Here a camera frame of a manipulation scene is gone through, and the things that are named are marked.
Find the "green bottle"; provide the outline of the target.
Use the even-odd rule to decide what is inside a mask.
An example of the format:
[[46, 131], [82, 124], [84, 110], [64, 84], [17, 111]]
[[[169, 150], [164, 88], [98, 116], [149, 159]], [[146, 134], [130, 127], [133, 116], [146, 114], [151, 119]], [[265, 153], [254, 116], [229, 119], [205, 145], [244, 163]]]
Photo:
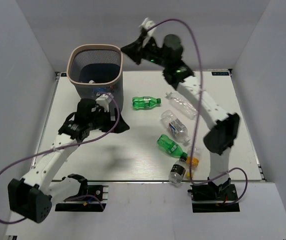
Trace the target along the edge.
[[132, 98], [132, 106], [135, 110], [140, 109], [152, 109], [156, 106], [159, 106], [161, 104], [160, 98], [154, 98], [151, 96], [142, 96], [142, 97], [133, 97]]
[[157, 140], [157, 145], [169, 156], [176, 159], [181, 158], [187, 160], [187, 153], [183, 151], [182, 147], [178, 143], [170, 139], [167, 135], [162, 134]]

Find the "blue label Pocari bottle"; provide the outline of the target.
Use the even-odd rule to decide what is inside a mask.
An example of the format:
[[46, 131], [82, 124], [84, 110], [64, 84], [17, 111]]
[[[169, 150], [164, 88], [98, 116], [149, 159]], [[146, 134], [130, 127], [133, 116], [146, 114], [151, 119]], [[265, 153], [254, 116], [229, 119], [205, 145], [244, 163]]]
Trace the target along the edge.
[[107, 85], [90, 80], [80, 87], [79, 95], [82, 98], [93, 98], [96, 97], [100, 92], [113, 94], [115, 90], [116, 88], [113, 85]]

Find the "clear bottle white blue label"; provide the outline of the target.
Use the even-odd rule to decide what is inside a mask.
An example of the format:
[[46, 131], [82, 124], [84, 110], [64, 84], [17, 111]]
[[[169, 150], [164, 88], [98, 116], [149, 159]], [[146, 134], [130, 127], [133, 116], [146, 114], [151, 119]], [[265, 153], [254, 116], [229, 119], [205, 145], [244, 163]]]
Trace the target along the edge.
[[184, 145], [189, 144], [190, 138], [187, 127], [171, 110], [166, 110], [161, 114], [161, 121], [178, 142]]

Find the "clear bottle white cap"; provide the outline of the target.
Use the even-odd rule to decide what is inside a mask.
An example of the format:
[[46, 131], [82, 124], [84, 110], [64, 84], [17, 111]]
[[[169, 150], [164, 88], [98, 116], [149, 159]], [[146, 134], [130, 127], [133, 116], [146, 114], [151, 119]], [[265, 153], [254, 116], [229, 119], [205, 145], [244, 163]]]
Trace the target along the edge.
[[180, 93], [177, 91], [166, 92], [166, 98], [169, 100], [170, 104], [188, 117], [190, 120], [196, 118], [197, 110], [194, 106]]

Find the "black label clear bottle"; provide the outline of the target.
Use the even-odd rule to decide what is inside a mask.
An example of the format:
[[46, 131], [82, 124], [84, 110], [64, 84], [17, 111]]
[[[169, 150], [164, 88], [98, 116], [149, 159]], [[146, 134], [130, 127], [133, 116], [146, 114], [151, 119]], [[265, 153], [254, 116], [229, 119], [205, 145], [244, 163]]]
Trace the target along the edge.
[[172, 184], [180, 184], [186, 173], [186, 158], [180, 158], [177, 160], [171, 168], [168, 176], [168, 180]]

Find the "orange label yellow cap bottle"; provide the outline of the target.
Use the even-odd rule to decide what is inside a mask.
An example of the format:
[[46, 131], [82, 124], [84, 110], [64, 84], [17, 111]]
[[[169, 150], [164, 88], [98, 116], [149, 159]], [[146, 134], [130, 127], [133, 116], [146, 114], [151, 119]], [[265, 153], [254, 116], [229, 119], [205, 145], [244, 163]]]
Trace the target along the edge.
[[199, 162], [202, 158], [203, 149], [195, 146], [193, 149], [193, 157], [191, 157], [191, 152], [192, 147], [190, 146], [187, 152], [187, 170], [185, 175], [188, 180], [190, 180], [190, 177], [193, 177], [194, 172], [199, 165]]

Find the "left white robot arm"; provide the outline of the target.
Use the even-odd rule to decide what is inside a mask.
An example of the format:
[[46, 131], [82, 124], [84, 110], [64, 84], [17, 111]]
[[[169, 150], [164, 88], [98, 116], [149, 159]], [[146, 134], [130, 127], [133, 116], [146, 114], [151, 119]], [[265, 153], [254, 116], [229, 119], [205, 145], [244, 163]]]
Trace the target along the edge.
[[70, 174], [60, 182], [52, 180], [68, 157], [88, 140], [91, 131], [100, 130], [102, 136], [116, 133], [120, 122], [120, 109], [114, 107], [115, 120], [111, 119], [110, 103], [116, 103], [112, 94], [101, 93], [96, 99], [81, 99], [77, 110], [66, 117], [58, 130], [51, 148], [41, 153], [41, 158], [20, 180], [8, 184], [11, 211], [36, 223], [49, 215], [52, 206], [68, 199], [84, 199], [88, 195], [87, 179], [79, 174]]

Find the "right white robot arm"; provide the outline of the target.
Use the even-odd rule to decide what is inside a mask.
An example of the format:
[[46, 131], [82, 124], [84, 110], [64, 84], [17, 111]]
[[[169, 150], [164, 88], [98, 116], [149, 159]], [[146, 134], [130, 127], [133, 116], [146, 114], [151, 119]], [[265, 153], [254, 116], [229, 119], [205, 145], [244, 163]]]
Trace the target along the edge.
[[237, 137], [240, 117], [228, 113], [203, 90], [190, 67], [182, 60], [183, 46], [177, 35], [166, 35], [159, 47], [153, 37], [140, 36], [121, 47], [121, 52], [139, 65], [142, 60], [163, 67], [163, 77], [183, 95], [205, 121], [209, 131], [203, 142], [210, 152], [209, 195], [221, 199], [230, 185], [229, 155]]

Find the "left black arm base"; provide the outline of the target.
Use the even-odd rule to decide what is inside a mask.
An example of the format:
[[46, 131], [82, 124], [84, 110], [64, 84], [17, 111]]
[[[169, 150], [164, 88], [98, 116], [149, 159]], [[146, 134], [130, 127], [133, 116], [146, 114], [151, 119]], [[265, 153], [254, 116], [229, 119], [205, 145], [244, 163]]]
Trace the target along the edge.
[[102, 213], [108, 200], [108, 185], [91, 184], [78, 174], [68, 175], [80, 184], [76, 195], [67, 197], [63, 202], [56, 204], [56, 212]]

